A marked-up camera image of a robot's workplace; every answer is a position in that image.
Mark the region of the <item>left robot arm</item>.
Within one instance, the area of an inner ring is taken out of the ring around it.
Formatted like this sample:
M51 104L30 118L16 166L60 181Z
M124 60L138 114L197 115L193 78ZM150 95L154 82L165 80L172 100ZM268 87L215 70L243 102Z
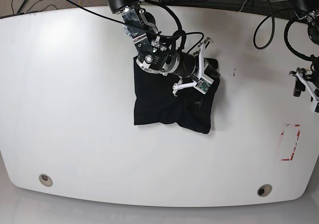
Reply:
M307 73L305 68L298 68L291 71L290 75L296 78L294 87L294 96L299 97L302 92L310 88L309 83L313 83L315 90L310 90L312 101L319 99L319 58L315 55L307 56L295 50L288 40L288 33L293 23L304 21L307 24L307 33L310 40L319 44L319 0L287 0L291 5L296 16L288 21L284 30L284 42L286 47L297 57L302 60L311 62L311 74Z

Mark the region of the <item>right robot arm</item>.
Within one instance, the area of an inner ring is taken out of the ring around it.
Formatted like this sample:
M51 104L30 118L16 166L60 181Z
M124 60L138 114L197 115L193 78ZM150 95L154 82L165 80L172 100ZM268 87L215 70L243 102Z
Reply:
M162 6L177 25L173 35L162 35L153 15L140 6L143 1L145 0L107 0L111 12L122 16L124 30L133 39L138 52L137 65L150 74L178 76L179 81L172 87L174 95L185 88L195 88L206 94L220 77L217 60L203 56L212 40L202 38L196 44L197 51L184 52L188 34L175 13L167 6Z

